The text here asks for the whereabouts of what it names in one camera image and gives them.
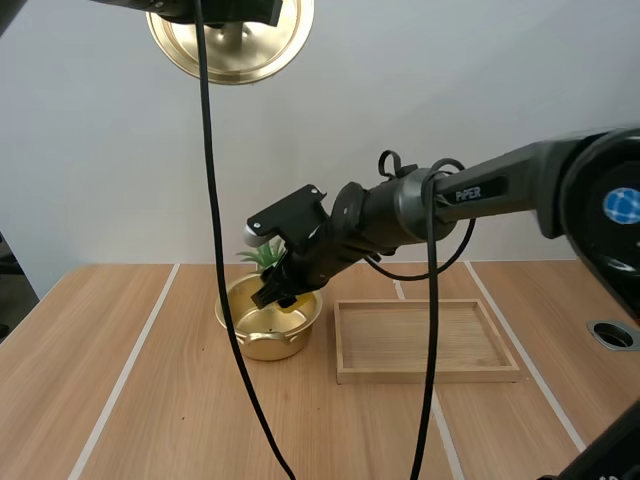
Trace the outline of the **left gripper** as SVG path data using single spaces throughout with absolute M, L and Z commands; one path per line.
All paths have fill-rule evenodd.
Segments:
M 156 14 L 172 23 L 196 23 L 195 1 L 96 0 L 96 3 Z M 199 4 L 203 23 L 208 26 L 234 22 L 258 22 L 276 26 L 283 6 L 281 0 L 203 0 Z

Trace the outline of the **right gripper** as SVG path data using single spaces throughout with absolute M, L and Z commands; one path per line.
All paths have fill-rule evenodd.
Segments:
M 389 239 L 375 239 L 353 225 L 326 221 L 298 250 L 287 248 L 283 258 L 262 274 L 263 285 L 251 296 L 257 307 L 278 302 L 295 308 L 302 294 L 323 288 L 338 273 L 375 254 L 396 250 Z

